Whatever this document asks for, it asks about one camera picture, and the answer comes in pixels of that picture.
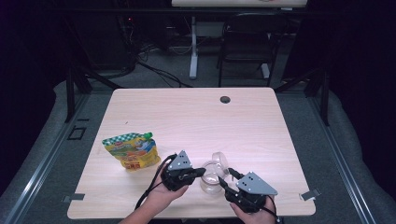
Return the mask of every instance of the gray mat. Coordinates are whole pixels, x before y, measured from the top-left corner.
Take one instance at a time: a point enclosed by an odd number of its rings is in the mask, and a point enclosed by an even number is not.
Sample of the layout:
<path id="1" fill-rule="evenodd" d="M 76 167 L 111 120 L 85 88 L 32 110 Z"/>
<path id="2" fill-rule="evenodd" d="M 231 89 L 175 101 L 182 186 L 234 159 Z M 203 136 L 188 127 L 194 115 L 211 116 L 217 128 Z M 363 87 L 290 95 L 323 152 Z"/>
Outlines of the gray mat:
<path id="1" fill-rule="evenodd" d="M 272 87 L 280 85 L 283 66 L 288 58 L 288 50 L 291 44 L 287 43 L 280 50 Z M 170 72 L 179 77 L 182 82 L 193 87 L 217 87 L 219 70 L 216 69 L 216 52 L 216 48 L 213 47 L 200 48 L 198 78 L 195 80 L 190 80 L 188 77 L 191 59 L 190 52 L 175 54 L 172 51 L 152 51 L 148 56 L 147 64 Z M 139 65 L 128 76 L 112 80 L 127 88 L 169 87 L 158 75 Z M 102 83 L 91 79 L 91 84 L 94 87 L 94 91 L 77 117 L 77 119 L 82 120 L 76 121 L 74 124 L 77 127 L 85 127 L 86 132 L 81 140 L 66 140 L 62 143 L 62 153 L 37 193 L 23 223 L 118 222 L 116 219 L 70 220 L 66 215 L 69 204 L 62 202 L 64 196 L 75 192 L 111 94 L 111 89 Z M 278 101 L 290 130 L 291 139 L 302 164 L 308 186 L 311 189 L 318 188 L 322 195 L 315 200 L 317 212 L 313 216 L 286 217 L 285 223 L 361 223 L 345 184 L 332 160 L 330 146 L 323 131 L 320 129 L 318 120 L 314 116 L 314 110 L 309 105 L 308 100 L 302 95 L 300 86 L 292 90 L 293 93 L 290 94 L 278 94 Z M 32 148 L 32 152 L 23 163 L 19 173 L 10 184 L 6 193 L 0 198 L 0 223 L 5 222 L 9 211 L 21 196 L 37 165 L 51 149 L 52 143 L 56 140 L 57 134 L 64 125 L 66 112 L 64 83 L 58 86 L 56 91 L 57 103 L 48 123 Z M 334 137 L 337 139 L 352 173 L 356 176 L 361 186 L 361 191 L 367 198 L 367 203 L 377 218 L 377 223 L 391 223 L 396 220 L 395 202 L 374 182 L 370 172 L 361 161 L 361 149 L 353 127 L 351 127 L 337 98 L 332 94 L 329 120 Z M 199 223 L 197 220 L 189 220 L 190 223 L 194 223 L 194 221 Z"/>
<path id="2" fill-rule="evenodd" d="M 282 112 L 303 166 L 309 188 L 322 195 L 315 201 L 317 212 L 311 217 L 286 217 L 285 223 L 359 223 L 343 181 L 329 153 L 323 133 L 307 99 L 301 94 L 279 94 Z M 106 110 L 109 95 L 93 94 L 78 115 L 75 125 L 86 127 L 81 140 L 66 140 L 23 223 L 117 223 L 118 220 L 71 220 L 63 196 L 74 193 L 88 158 L 92 142 Z"/>

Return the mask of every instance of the hand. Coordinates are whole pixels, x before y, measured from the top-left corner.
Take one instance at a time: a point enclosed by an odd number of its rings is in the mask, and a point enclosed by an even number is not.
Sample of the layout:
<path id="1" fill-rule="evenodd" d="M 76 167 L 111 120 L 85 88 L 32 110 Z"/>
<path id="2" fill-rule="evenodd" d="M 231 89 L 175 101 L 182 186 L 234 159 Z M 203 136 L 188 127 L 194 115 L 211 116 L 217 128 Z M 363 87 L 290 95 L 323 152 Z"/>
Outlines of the hand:
<path id="1" fill-rule="evenodd" d="M 157 186 L 159 183 L 162 182 L 161 180 L 161 173 L 163 169 L 160 171 L 157 179 L 154 182 L 153 187 Z M 148 195 L 146 201 L 144 202 L 145 206 L 150 206 L 151 209 L 154 209 L 157 214 L 160 213 L 163 209 L 165 209 L 169 204 L 179 197 L 181 197 L 189 186 L 184 186 L 177 191 L 169 190 L 164 184 L 160 184 L 157 188 L 153 189 L 151 193 Z"/>
<path id="2" fill-rule="evenodd" d="M 268 212 L 261 210 L 257 213 L 244 213 L 238 205 L 235 203 L 230 203 L 231 208 L 235 212 L 235 214 L 243 221 L 245 224 L 274 224 L 275 223 L 275 217 L 269 214 Z M 271 211 L 275 211 L 275 206 L 273 202 L 271 201 L 270 198 L 267 197 L 265 200 L 265 205 L 266 208 L 268 208 Z"/>
<path id="3" fill-rule="evenodd" d="M 155 179 L 153 187 L 157 186 L 162 182 L 161 175 L 158 175 Z M 164 184 L 158 185 L 153 189 L 143 204 L 134 210 L 128 217 L 126 217 L 121 223 L 133 223 L 133 224 L 146 224 L 157 216 L 163 209 L 179 197 L 181 197 L 189 186 L 184 186 L 177 191 L 171 191 L 166 188 Z"/>

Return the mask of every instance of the table leg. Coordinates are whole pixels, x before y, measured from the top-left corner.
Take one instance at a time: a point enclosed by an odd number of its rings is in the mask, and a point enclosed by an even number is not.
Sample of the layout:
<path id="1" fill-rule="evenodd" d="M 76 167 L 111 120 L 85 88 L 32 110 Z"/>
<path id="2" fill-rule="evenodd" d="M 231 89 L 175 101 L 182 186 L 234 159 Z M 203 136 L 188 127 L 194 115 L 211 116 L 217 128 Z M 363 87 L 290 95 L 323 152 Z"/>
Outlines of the table leg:
<path id="1" fill-rule="evenodd" d="M 190 65 L 190 79 L 197 78 L 198 67 L 198 53 L 197 53 L 197 34 L 195 17 L 191 18 L 191 65 Z"/>

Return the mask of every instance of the metal clip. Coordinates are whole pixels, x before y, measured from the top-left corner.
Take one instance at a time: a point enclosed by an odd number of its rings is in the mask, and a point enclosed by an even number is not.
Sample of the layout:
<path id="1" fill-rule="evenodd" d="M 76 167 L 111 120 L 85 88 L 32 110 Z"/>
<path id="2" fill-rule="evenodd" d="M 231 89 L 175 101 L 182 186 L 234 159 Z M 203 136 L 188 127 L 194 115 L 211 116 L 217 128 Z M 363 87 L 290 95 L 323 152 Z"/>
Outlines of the metal clip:
<path id="1" fill-rule="evenodd" d="M 320 194 L 321 193 L 318 189 L 313 189 L 308 191 L 307 193 L 300 194 L 300 198 L 303 199 L 304 201 L 315 200 Z"/>

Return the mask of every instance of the finger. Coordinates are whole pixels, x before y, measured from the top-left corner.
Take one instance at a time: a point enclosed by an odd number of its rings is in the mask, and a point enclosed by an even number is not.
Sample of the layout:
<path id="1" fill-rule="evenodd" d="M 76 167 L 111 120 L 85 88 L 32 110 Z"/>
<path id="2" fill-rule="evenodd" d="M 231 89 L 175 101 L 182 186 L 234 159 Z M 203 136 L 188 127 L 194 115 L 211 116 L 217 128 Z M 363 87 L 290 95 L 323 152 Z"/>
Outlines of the finger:
<path id="1" fill-rule="evenodd" d="M 178 197 L 182 196 L 187 191 L 188 188 L 189 188 L 189 186 L 186 185 L 186 186 L 183 186 L 181 189 L 178 189 L 176 191 Z"/>
<path id="2" fill-rule="evenodd" d="M 238 205 L 236 205 L 235 203 L 230 203 L 231 208 L 233 209 L 233 211 L 235 212 L 235 214 L 241 218 L 242 220 L 245 219 L 245 216 L 247 215 L 246 213 L 244 213 L 244 211 L 242 211 Z"/>

